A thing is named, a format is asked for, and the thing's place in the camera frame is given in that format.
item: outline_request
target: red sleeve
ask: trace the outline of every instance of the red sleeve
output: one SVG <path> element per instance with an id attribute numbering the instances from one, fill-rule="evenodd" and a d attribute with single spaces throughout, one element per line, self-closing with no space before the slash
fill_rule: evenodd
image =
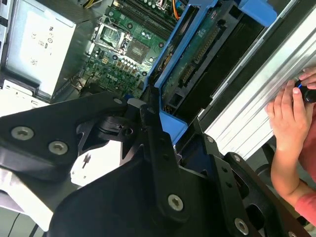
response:
<path id="1" fill-rule="evenodd" d="M 316 226 L 316 193 L 302 196 L 297 201 L 295 210 L 311 224 Z"/>
<path id="2" fill-rule="evenodd" d="M 312 125 L 304 142 L 299 161 L 316 182 L 316 106 L 314 107 Z"/>

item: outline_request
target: orange wire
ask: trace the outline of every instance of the orange wire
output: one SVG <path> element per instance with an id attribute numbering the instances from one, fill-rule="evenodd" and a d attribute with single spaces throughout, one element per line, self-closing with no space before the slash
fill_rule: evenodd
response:
<path id="1" fill-rule="evenodd" d="M 172 0 L 172 7 L 173 7 L 173 13 L 174 13 L 174 16 L 177 20 L 180 19 L 178 13 L 177 13 L 177 9 L 176 9 L 176 1 L 175 0 Z"/>

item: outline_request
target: white label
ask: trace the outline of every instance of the white label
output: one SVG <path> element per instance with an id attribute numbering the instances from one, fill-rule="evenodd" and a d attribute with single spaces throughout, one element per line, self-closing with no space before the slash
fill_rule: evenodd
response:
<path id="1" fill-rule="evenodd" d="M 205 29 L 200 30 L 200 31 L 198 32 L 198 36 L 200 36 L 201 38 L 204 36 L 204 34 L 205 34 Z"/>
<path id="2" fill-rule="evenodd" d="M 21 47 L 21 58 L 33 67 L 43 66 L 53 54 L 54 32 L 52 20 L 29 12 Z"/>

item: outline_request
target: cable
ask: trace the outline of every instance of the cable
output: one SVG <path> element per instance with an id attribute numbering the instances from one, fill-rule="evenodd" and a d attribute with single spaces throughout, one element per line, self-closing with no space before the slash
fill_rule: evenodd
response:
<path id="1" fill-rule="evenodd" d="M 15 222 L 16 222 L 16 219 L 18 219 L 19 215 L 20 215 L 20 213 L 17 214 L 17 216 L 15 217 L 15 219 L 14 219 L 14 221 L 13 221 L 12 226 L 11 226 L 11 229 L 10 229 L 9 234 L 8 234 L 8 237 L 10 237 L 10 234 L 11 234 L 11 232 L 12 232 L 12 229 L 13 229 L 13 227 L 14 227 L 14 224 L 15 224 Z"/>
<path id="2" fill-rule="evenodd" d="M 38 230 L 39 226 L 37 224 L 34 225 L 32 232 L 30 233 L 29 237 L 34 237 L 36 231 Z"/>
<path id="3" fill-rule="evenodd" d="M 94 0 L 88 0 L 88 1 L 83 5 L 83 8 L 89 7 L 91 4 L 93 4 L 93 1 L 94 1 Z"/>
<path id="4" fill-rule="evenodd" d="M 97 1 L 95 1 L 94 3 L 92 3 L 91 5 L 87 6 L 86 9 L 88 9 L 88 8 L 94 6 L 95 4 L 97 4 L 97 3 L 99 3 L 99 2 L 102 2 L 102 1 L 103 1 L 103 0 L 97 0 Z"/>
<path id="5" fill-rule="evenodd" d="M 163 6 L 163 0 L 158 0 L 158 1 L 156 2 L 156 4 L 157 4 L 158 6 L 160 6 L 160 7 L 162 7 L 162 6 Z"/>
<path id="6" fill-rule="evenodd" d="M 174 13 L 174 16 L 177 20 L 180 19 L 180 16 L 178 15 L 178 12 L 177 12 L 177 9 L 176 9 L 176 1 L 175 0 L 172 0 L 172 8 L 173 8 L 173 13 Z"/>
<path id="7" fill-rule="evenodd" d="M 70 85 L 71 85 L 73 88 L 75 88 L 78 92 L 81 91 L 81 88 L 78 88 L 78 87 L 74 84 L 73 78 L 70 78 Z"/>

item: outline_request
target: chip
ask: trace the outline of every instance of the chip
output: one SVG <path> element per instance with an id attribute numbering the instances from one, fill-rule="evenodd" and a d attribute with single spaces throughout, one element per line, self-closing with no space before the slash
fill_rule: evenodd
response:
<path id="1" fill-rule="evenodd" d="M 130 43 L 126 56 L 136 61 L 139 64 L 142 64 L 150 48 L 140 41 L 133 39 Z"/>

